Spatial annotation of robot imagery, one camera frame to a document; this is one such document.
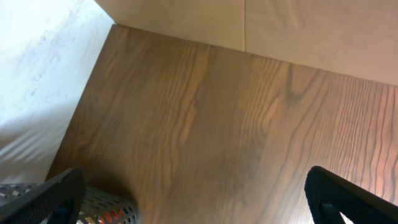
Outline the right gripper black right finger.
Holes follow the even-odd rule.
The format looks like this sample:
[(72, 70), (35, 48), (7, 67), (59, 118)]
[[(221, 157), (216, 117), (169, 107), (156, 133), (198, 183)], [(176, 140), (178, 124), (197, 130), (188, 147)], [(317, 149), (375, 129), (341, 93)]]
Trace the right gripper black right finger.
[(305, 180), (305, 196), (314, 223), (397, 223), (397, 206), (340, 176), (313, 166)]

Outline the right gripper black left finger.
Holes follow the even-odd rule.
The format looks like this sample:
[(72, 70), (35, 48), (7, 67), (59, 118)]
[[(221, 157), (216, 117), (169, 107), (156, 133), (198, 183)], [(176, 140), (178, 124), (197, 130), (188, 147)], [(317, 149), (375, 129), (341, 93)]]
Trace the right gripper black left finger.
[(1, 224), (76, 223), (85, 189), (80, 169), (68, 169), (42, 184), (2, 184)]

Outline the grey plastic lattice basket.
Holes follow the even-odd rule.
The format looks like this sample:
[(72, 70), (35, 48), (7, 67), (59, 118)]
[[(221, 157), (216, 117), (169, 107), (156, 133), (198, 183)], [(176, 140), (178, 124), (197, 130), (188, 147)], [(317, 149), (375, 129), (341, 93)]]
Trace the grey plastic lattice basket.
[[(1, 184), (1, 205), (38, 187), (37, 183)], [(141, 224), (142, 218), (136, 204), (93, 187), (86, 187), (85, 197), (77, 224)]]

